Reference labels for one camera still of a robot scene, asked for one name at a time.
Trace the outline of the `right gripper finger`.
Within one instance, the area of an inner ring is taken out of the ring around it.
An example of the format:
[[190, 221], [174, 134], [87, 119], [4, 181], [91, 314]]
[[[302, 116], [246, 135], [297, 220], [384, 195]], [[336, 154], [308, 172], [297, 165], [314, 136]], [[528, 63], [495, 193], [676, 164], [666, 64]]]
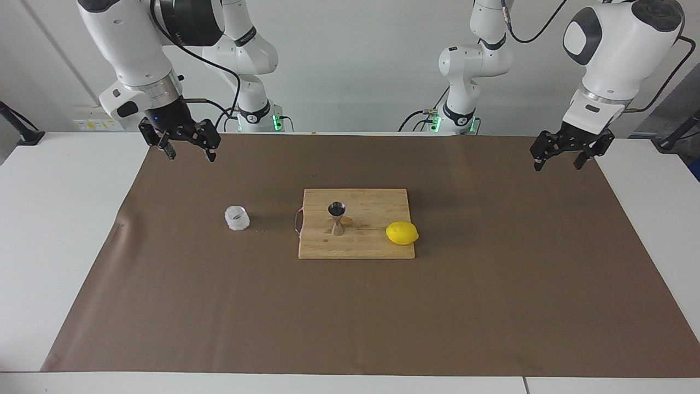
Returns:
[[220, 145], [221, 136], [213, 125], [212, 120], [204, 119], [195, 123], [192, 138], [194, 140], [193, 144], [203, 150], [208, 161], [211, 163], [215, 162], [217, 159], [215, 150]]
[[177, 157], [177, 152], [170, 143], [167, 132], [164, 135], [159, 135], [147, 118], [140, 120], [138, 129], [140, 133], [142, 133], [143, 139], [147, 145], [150, 147], [157, 147], [161, 152], [166, 154], [168, 160], [173, 160]]

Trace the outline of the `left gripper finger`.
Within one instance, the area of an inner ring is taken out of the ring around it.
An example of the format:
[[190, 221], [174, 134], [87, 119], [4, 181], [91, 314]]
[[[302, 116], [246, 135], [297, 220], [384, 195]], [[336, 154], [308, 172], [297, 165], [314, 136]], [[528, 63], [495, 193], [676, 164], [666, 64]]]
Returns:
[[529, 149], [533, 157], [533, 168], [535, 171], [540, 172], [547, 160], [560, 155], [562, 148], [558, 143], [561, 137], [562, 135], [549, 131], [542, 131], [536, 137]]
[[585, 164], [594, 159], [595, 157], [600, 157], [604, 155], [609, 149], [610, 145], [614, 140], [613, 134], [603, 134], [591, 144], [584, 144], [580, 154], [574, 160], [574, 167], [576, 170], [582, 170]]

